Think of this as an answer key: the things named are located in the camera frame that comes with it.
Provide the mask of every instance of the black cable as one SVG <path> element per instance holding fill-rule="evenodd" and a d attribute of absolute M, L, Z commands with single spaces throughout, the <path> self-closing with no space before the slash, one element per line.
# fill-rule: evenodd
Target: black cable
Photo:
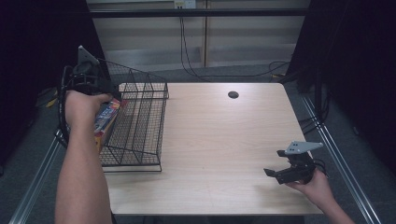
<path fill-rule="evenodd" d="M 278 69 L 278 68 L 280 68 L 280 67 L 282 67 L 282 66 L 284 66 L 284 65 L 285 65 L 285 64 L 281 64 L 280 66 L 278 66 L 278 67 L 272 69 L 271 71 L 266 71 L 266 72 L 259 73 L 259 74 L 256 74 L 256 75 L 248 75 L 248 76 L 243 76 L 243 75 L 229 76 L 229 75 L 227 75 L 227 76 L 201 76 L 201 77 L 260 77 L 260 76 L 263 76 L 263 75 L 267 75 L 267 74 L 269 74 L 269 73 L 275 71 L 276 69 Z"/>
<path fill-rule="evenodd" d="M 314 121 L 314 120 L 311 120 L 311 122 L 309 122 L 307 125 L 305 125 L 303 128 L 301 128 L 301 130 L 306 129 L 307 127 L 311 126 L 311 125 L 314 124 L 314 123 L 315 123 L 315 121 Z"/>
<path fill-rule="evenodd" d="M 315 115 L 314 117 L 309 117 L 309 118 L 307 118 L 307 119 L 299 119 L 298 122 L 299 122 L 299 123 L 304 123 L 304 122 L 307 122 L 307 121 L 309 121 L 309 120 L 312 121 L 312 119 L 317 119 L 317 118 L 318 118 L 318 116 Z"/>
<path fill-rule="evenodd" d="M 271 69 L 271 65 L 274 64 L 274 63 L 285 63 L 285 64 L 288 64 L 290 62 L 271 62 L 270 64 L 268 64 L 268 70 L 271 71 L 271 77 L 270 77 L 270 80 L 268 81 L 269 83 L 272 82 L 272 79 L 273 79 L 273 77 L 275 75 L 275 74 L 272 73 L 273 70 Z"/>
<path fill-rule="evenodd" d="M 53 95 L 48 101 L 46 101 L 45 103 L 42 103 L 41 105 L 37 105 L 36 107 L 42 107 L 44 105 L 47 105 L 49 102 L 55 100 L 56 98 L 58 98 L 57 95 Z"/>
<path fill-rule="evenodd" d="M 347 13 L 347 7 L 348 7 L 348 5 L 349 5 L 349 2 L 350 2 L 350 0 L 347 0 L 347 2 L 346 2 L 346 4 L 345 4 L 344 11 L 343 11 L 343 15 L 342 15 L 342 17 L 341 17 L 341 20 L 340 20 L 340 21 L 338 22 L 338 24 L 337 24 L 337 27 L 336 27 L 335 32 L 334 32 L 334 35 L 332 35 L 332 37 L 331 37 L 331 44 L 330 44 L 330 47 L 329 47 L 328 50 L 327 50 L 327 53 L 326 53 L 326 55 L 325 55 L 325 60 L 324 60 L 323 62 L 326 62 L 327 59 L 329 58 L 330 52 L 331 52 L 331 50 L 332 50 L 332 46 L 333 46 L 334 41 L 335 41 L 335 38 L 336 38 L 337 33 L 338 33 L 338 31 L 339 31 L 339 29 L 340 29 L 340 27 L 341 27 L 342 21 L 343 21 L 345 15 L 346 15 L 346 13 Z M 321 115 L 319 115 L 320 118 L 322 117 L 322 118 L 321 118 L 321 121 L 319 122 L 319 124 L 317 124 L 317 125 L 316 125 L 314 128 L 312 128 L 311 130 L 308 130 L 308 131 L 305 132 L 304 134 L 307 134 L 307 133 L 312 132 L 313 130 L 315 130 L 318 126 L 320 126 L 320 125 L 324 122 L 324 120 L 327 118 L 327 116 L 328 116 L 328 114 L 329 114 L 329 104 L 330 104 L 330 92 L 327 91 L 327 96 L 326 96 L 325 103 L 324 103 L 325 109 L 323 110 L 323 108 L 322 108 L 322 113 L 325 114 L 324 117 L 322 117 Z"/>
<path fill-rule="evenodd" d="M 320 160 L 320 159 L 313 159 L 313 161 L 316 166 L 319 166 L 322 168 L 323 174 L 325 174 L 327 177 L 329 177 L 329 175 L 327 174 L 327 170 L 326 170 L 326 162 L 324 162 L 323 160 Z"/>
<path fill-rule="evenodd" d="M 65 101 L 66 101 L 66 91 L 67 91 L 67 86 L 69 84 L 69 82 L 67 84 L 65 84 L 64 82 L 66 81 L 66 76 L 68 76 L 68 70 L 72 69 L 73 67 L 71 66 L 66 66 L 64 68 L 64 72 L 62 73 L 61 76 L 61 85 L 58 87 L 58 100 L 59 100 L 59 104 L 58 104 L 58 118 L 59 118 L 59 128 L 61 129 L 62 132 L 62 138 L 64 139 L 64 141 L 67 143 L 69 142 L 69 131 L 67 129 L 67 123 L 66 123 L 66 117 L 65 117 L 65 110 L 64 110 L 64 105 L 65 105 Z"/>
<path fill-rule="evenodd" d="M 180 57 L 181 57 L 181 65 L 183 66 L 183 69 L 184 69 L 189 75 L 191 75 L 191 76 L 193 76 L 193 77 L 198 77 L 198 78 L 201 79 L 202 81 L 206 81 L 206 82 L 210 82 L 210 81 L 204 79 L 203 77 L 259 77 L 259 76 L 263 76 L 263 75 L 266 75 L 266 74 L 269 74 L 269 73 L 272 74 L 272 72 L 275 71 L 276 69 L 278 69 L 278 68 L 280 68 L 280 67 L 282 67 L 282 66 L 284 66 L 284 65 L 290 63 L 290 62 L 271 62 L 271 63 L 268 65 L 269 71 L 263 72 L 263 73 L 259 73 L 259 74 L 256 74 L 256 75 L 249 75 L 249 76 L 246 76 L 246 75 L 240 75 L 240 76 L 229 76 L 229 75 L 227 75 L 227 76 L 199 76 L 199 75 L 194 71 L 194 69 L 191 67 L 191 62 L 190 62 L 189 53 L 187 52 L 187 42 L 186 42 L 186 35 L 185 35 L 184 20 L 183 20 L 182 17 L 180 17 L 180 38 L 181 38 L 181 43 L 180 43 Z M 190 72 L 190 71 L 186 68 L 186 66 L 184 65 L 184 60 L 183 60 L 183 48 L 184 48 L 184 51 L 185 51 L 185 53 L 186 53 L 187 61 L 188 61 L 189 68 L 190 68 L 191 72 Z M 274 63 L 282 63 L 282 64 L 281 64 L 280 66 L 277 66 L 277 67 L 274 68 L 274 69 L 271 69 L 271 65 L 274 64 Z"/>
<path fill-rule="evenodd" d="M 189 53 L 187 52 L 187 43 L 186 43 L 186 36 L 184 33 L 184 21 L 183 18 L 180 17 L 180 57 L 181 57 L 181 65 L 183 66 L 184 71 L 186 71 L 189 75 L 193 76 L 193 77 L 198 77 L 199 79 L 201 79 L 202 81 L 205 82 L 209 82 L 208 80 L 199 77 L 195 71 L 192 69 L 191 63 L 190 63 L 190 57 L 189 57 Z M 183 42 L 184 42 L 184 50 L 186 52 L 186 57 L 187 57 L 187 61 L 189 63 L 190 66 L 190 70 L 192 71 L 192 73 L 189 72 L 189 70 L 187 70 L 187 68 L 184 66 L 184 61 L 183 61 Z"/>
<path fill-rule="evenodd" d="M 322 106 L 322 109 L 321 109 L 322 114 L 321 114 L 321 115 L 315 115 L 314 117 L 311 117 L 311 118 L 309 118 L 309 119 L 303 119 L 303 120 L 302 120 L 302 121 L 304 121 L 304 120 L 310 120 L 310 119 L 312 119 L 312 121 L 311 121 L 308 125 L 305 125 L 305 126 L 302 128 L 302 130 L 304 130 L 305 128 L 307 128 L 307 127 L 309 127 L 310 125 L 312 125 L 313 123 L 315 123 L 315 119 L 321 118 L 321 120 L 319 121 L 318 124 L 315 125 L 315 127 L 309 129 L 308 131 L 305 131 L 304 134 L 308 134 L 308 133 L 311 133 L 312 131 L 314 131 L 317 127 L 319 127 L 320 125 L 322 125 L 322 124 L 324 123 L 324 121 L 326 120 L 326 118 L 329 116 L 329 111 L 330 111 L 330 100 L 331 100 L 332 94 L 330 93 L 330 91 L 327 91 L 326 93 L 327 93 L 327 95 L 326 95 L 326 98 L 325 98 L 325 100 L 324 100 L 324 103 L 323 103 L 323 106 Z"/>

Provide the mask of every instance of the wire rack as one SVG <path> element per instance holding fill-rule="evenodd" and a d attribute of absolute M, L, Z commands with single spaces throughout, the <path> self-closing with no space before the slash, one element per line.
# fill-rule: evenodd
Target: wire rack
<path fill-rule="evenodd" d="M 169 92 L 166 80 L 116 63 L 99 60 L 105 75 L 119 86 L 120 111 L 100 153 L 103 167 L 161 168 L 163 119 Z"/>

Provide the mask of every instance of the black circle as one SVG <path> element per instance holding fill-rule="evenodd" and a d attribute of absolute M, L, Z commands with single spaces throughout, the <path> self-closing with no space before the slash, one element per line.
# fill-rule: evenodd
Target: black circle
<path fill-rule="evenodd" d="M 236 98 L 238 98 L 239 93 L 236 92 L 236 91 L 230 91 L 230 92 L 228 92 L 228 96 L 229 96 L 230 98 L 232 98 L 232 99 L 236 99 Z"/>

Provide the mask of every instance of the aluminum rail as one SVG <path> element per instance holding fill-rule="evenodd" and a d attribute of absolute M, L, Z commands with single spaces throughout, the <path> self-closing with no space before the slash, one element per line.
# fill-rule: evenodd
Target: aluminum rail
<path fill-rule="evenodd" d="M 305 16 L 306 8 L 91 10 L 92 18 Z"/>
<path fill-rule="evenodd" d="M 53 161 L 55 160 L 60 147 L 61 145 L 59 144 L 56 137 L 54 137 L 46 157 L 41 162 L 41 165 L 35 174 L 35 178 L 30 184 L 29 189 L 23 195 L 23 198 L 21 199 L 20 204 L 18 205 L 17 210 L 14 212 L 11 220 L 9 221 L 9 224 L 22 224 L 26 222 L 33 206 L 35 205 L 38 194 L 43 188 L 44 182 L 50 172 L 50 168 L 52 167 Z"/>
<path fill-rule="evenodd" d="M 364 218 L 366 219 L 366 222 L 370 224 L 380 224 L 381 221 L 379 220 L 379 217 L 376 214 L 372 203 L 368 199 L 367 195 L 364 193 L 356 177 L 352 174 L 352 171 L 347 165 L 347 162 L 344 159 L 343 155 L 341 154 L 340 149 L 332 139 L 332 136 L 330 135 L 328 129 L 323 123 L 320 122 L 319 119 L 317 119 L 317 117 L 315 117 L 316 115 L 315 107 L 311 99 L 305 96 L 303 97 L 303 101 L 309 115 L 312 117 L 312 120 L 317 125 L 318 133 L 320 134 L 327 149 L 329 149 L 329 152 L 332 155 L 332 159 L 334 160 L 334 163 L 337 166 L 338 171 L 341 173 L 341 176 L 344 178 L 346 186 L 348 187 L 349 192 L 352 194 L 353 198 L 355 199 L 355 202 L 358 205 L 359 209 L 361 210 L 361 213 L 363 214 Z"/>

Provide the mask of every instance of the table surface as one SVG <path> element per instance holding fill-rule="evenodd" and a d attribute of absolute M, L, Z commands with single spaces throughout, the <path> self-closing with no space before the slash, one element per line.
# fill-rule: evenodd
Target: table surface
<path fill-rule="evenodd" d="M 304 141 L 280 84 L 169 83 L 162 172 L 106 174 L 124 215 L 321 214 L 263 168 L 290 167 L 277 150 Z M 239 97 L 231 99 L 229 91 Z"/>

